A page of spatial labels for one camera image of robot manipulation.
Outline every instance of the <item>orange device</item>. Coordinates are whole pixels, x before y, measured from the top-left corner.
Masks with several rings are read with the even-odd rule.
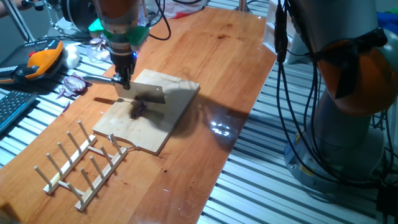
[[[49,38],[24,44],[0,63],[0,84],[49,78],[61,67],[62,57],[60,40]]]

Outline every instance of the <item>wooden tabletop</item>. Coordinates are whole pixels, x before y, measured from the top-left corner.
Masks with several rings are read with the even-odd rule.
[[[21,223],[196,223],[275,56],[262,44],[264,18],[206,8],[169,21],[171,39],[145,43],[133,79],[148,68],[197,82],[201,90],[159,156],[130,151],[83,213],[76,211],[77,198],[70,191],[59,187],[52,196],[45,194],[45,182],[33,166],[54,176],[56,170],[45,154],[64,164],[67,159],[57,142],[69,155],[75,150],[65,132],[83,142],[76,122],[82,120],[92,133],[117,98],[113,87],[93,85],[0,169],[0,206],[5,212]],[[150,32],[167,35],[164,22]],[[105,75],[113,73],[112,67]],[[212,129],[214,124],[228,129],[229,135],[220,135]],[[106,138],[98,136],[95,146],[100,145],[116,153]],[[91,155],[105,166],[105,158],[89,152],[65,180],[82,191],[88,184],[80,167],[91,181],[98,176]]]

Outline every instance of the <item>knife blade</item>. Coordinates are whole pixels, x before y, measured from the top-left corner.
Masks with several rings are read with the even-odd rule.
[[[166,103],[163,88],[161,86],[131,82],[130,90],[125,90],[122,85],[114,82],[112,78],[103,77],[101,75],[86,75],[83,79],[92,83],[113,85],[116,89],[116,93],[121,98],[129,98],[133,100],[138,98],[146,102]]]

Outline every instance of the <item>wooden cutting board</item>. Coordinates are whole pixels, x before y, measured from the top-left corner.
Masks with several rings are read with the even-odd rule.
[[[132,100],[119,99],[95,124],[93,131],[102,136],[113,133],[118,141],[158,155],[200,87],[198,83],[148,69],[134,82],[161,86],[166,104],[147,103],[147,110],[134,119]]]

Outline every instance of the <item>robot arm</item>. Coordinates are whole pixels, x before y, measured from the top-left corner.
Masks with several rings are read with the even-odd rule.
[[[287,2],[295,28],[342,112],[366,116],[395,102],[398,37],[378,27],[375,0]]]
[[[129,36],[137,32],[139,0],[94,0],[98,18],[103,26],[111,60],[116,67],[112,81],[130,89],[131,75],[136,66],[138,45]]]

